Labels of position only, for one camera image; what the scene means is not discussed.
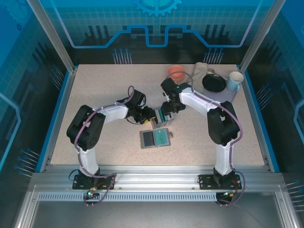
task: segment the wire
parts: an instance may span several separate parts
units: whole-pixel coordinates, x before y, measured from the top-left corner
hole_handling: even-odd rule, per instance
[[[222,201],[222,202],[224,202],[224,203],[227,203],[227,205],[231,205],[231,203],[229,202],[229,201],[227,201],[227,200],[224,200],[224,199],[220,199],[219,201]],[[240,205],[238,205],[238,204],[233,204],[235,207],[237,207],[237,208],[240,208],[240,209],[242,209],[242,210],[244,210],[244,211],[246,211],[258,224],[260,224],[262,227],[264,227],[264,228],[266,228],[266,226],[253,214],[253,213],[251,213],[249,210],[247,210],[246,208],[244,208],[244,207],[241,207]]]
[[[140,125],[140,123],[133,123],[133,122],[131,122],[130,120],[128,120],[128,118],[126,118],[126,120],[127,120],[129,123],[131,123],[131,124]]]
[[[224,110],[228,115],[230,115],[230,117],[236,122],[237,126],[239,127],[239,130],[240,130],[239,137],[236,140],[234,140],[230,144],[230,146],[229,146],[229,165],[230,165],[230,168],[231,168],[232,171],[234,171],[236,173],[239,173],[242,176],[244,186],[243,186],[243,189],[242,189],[242,192],[241,192],[240,196],[234,202],[232,202],[232,203],[229,204],[229,205],[233,205],[233,204],[235,204],[236,202],[238,202],[241,199],[241,197],[244,194],[245,188],[246,188],[246,180],[245,180],[244,174],[242,172],[240,172],[240,171],[237,171],[232,166],[232,149],[233,149],[233,145],[236,144],[238,141],[240,141],[242,139],[242,137],[243,137],[243,128],[241,126],[241,123],[238,121],[238,119],[228,109],[224,108],[223,106],[219,105],[218,103],[215,103],[213,100],[205,98],[205,97],[201,96],[200,94],[196,93],[195,90],[194,90],[194,87],[193,87],[193,78],[192,78],[192,76],[189,73],[187,73],[185,71],[175,71],[175,72],[172,72],[172,73],[168,74],[167,78],[170,77],[171,75],[175,74],[175,73],[184,73],[184,74],[186,74],[190,78],[190,80],[191,80],[191,91],[192,91],[192,93],[195,96],[197,96],[198,98],[202,99],[203,101],[206,101],[206,102],[210,103],[211,105],[213,104],[216,107],[219,107],[220,109]]]
[[[74,180],[71,180],[70,177],[71,177],[72,173],[75,172],[75,171],[77,171],[77,170],[79,170],[79,169],[76,169],[76,170],[73,170],[73,171],[70,172],[70,175],[68,176],[68,179],[69,179],[70,181],[74,181]]]
[[[130,94],[130,95],[129,95],[129,98],[128,98],[127,100],[125,100],[124,102],[118,103],[118,104],[115,103],[115,104],[106,105],[106,106],[104,106],[104,107],[101,107],[101,108],[96,109],[93,113],[91,113],[91,114],[89,115],[89,117],[87,118],[87,120],[86,120],[86,121],[84,122],[84,124],[82,125],[82,127],[80,128],[80,131],[78,132],[78,134],[77,134],[77,136],[76,136],[76,138],[75,138],[75,141],[74,141],[74,146],[75,146],[75,148],[76,148],[76,150],[77,150],[77,153],[78,153],[78,162],[79,162],[80,167],[82,168],[82,170],[83,170],[87,175],[89,175],[90,177],[94,177],[94,178],[108,178],[108,177],[112,177],[112,181],[111,181],[111,183],[109,184],[109,187],[107,188],[105,194],[104,194],[103,197],[102,197],[98,202],[96,202],[95,204],[101,203],[101,202],[104,200],[104,198],[106,197],[106,195],[107,195],[107,193],[109,192],[110,188],[112,187],[112,185],[113,185],[114,182],[115,182],[117,173],[112,173],[112,174],[103,175],[103,176],[97,176],[97,175],[91,174],[91,173],[84,167],[84,165],[83,165],[83,163],[82,163],[82,161],[81,161],[80,148],[78,147],[77,142],[78,142],[78,139],[79,139],[81,133],[83,132],[84,128],[86,127],[87,123],[93,118],[93,116],[94,116],[96,113],[98,113],[99,111],[101,111],[101,110],[103,110],[103,109],[105,109],[105,108],[116,107],[116,106],[122,106],[122,105],[124,105],[125,103],[129,102],[129,101],[132,99],[132,97],[133,97],[133,95],[134,95],[134,86],[133,86],[133,85],[131,85],[131,86],[128,87],[128,94]]]

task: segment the workbench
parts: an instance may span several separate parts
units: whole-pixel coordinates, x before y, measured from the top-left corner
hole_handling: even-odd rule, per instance
[[[161,83],[170,65],[79,65],[60,127],[51,163],[78,164],[76,150],[66,131],[82,105],[102,107],[127,97],[127,88],[146,94],[147,105],[157,108],[166,98]],[[195,65],[184,65],[193,73]],[[209,65],[222,75],[237,71],[236,65]],[[233,102],[236,115],[244,129],[243,139],[235,145],[233,163],[242,166],[262,166],[264,160],[248,104],[241,88]],[[215,144],[208,134],[207,119],[187,107],[174,114],[169,126],[173,133],[171,146],[141,149],[139,131],[151,129],[151,124],[133,125],[125,119],[103,126],[95,147],[99,165],[214,165]]]

